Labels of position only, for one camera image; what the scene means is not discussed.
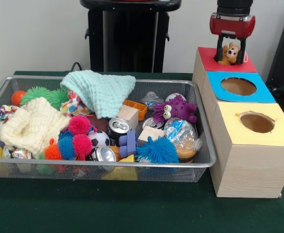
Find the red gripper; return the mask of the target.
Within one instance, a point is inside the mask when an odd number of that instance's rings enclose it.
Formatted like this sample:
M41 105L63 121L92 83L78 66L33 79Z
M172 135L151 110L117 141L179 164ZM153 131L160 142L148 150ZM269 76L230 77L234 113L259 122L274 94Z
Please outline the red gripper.
M214 56L216 62L223 58L222 42L224 36L234 36L240 41L240 50L237 55L237 64L244 61L246 38L251 36L255 27L255 16L248 15L245 17L229 17L212 13L210 17L210 31L212 34L218 35L217 51Z

